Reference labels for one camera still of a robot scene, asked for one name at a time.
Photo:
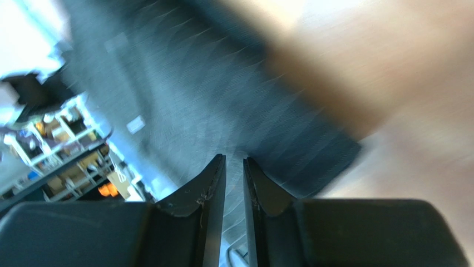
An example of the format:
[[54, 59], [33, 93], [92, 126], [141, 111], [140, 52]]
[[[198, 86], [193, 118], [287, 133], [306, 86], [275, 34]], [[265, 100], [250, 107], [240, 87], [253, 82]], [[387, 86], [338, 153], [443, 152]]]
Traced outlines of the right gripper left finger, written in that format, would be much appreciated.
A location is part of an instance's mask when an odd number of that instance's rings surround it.
[[218, 266], [226, 157], [150, 202], [24, 202], [1, 220], [2, 266]]

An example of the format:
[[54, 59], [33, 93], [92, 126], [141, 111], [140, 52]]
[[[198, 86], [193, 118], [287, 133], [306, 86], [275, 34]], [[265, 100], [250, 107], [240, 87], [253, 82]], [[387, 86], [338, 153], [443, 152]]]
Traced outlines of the black pinstriped long sleeve shirt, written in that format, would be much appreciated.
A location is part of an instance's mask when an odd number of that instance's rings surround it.
[[316, 195], [358, 142], [265, 68], [261, 44], [211, 1], [64, 1], [65, 79], [113, 127], [112, 142], [162, 198], [226, 156], [223, 238], [246, 248], [243, 160], [296, 197]]

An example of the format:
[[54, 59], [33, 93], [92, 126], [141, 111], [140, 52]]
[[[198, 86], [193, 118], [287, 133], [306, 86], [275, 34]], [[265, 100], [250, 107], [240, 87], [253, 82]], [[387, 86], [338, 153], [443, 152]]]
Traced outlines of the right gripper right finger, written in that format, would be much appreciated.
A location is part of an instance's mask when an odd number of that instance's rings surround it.
[[468, 266], [444, 217], [417, 199], [297, 199], [243, 161], [250, 266]]

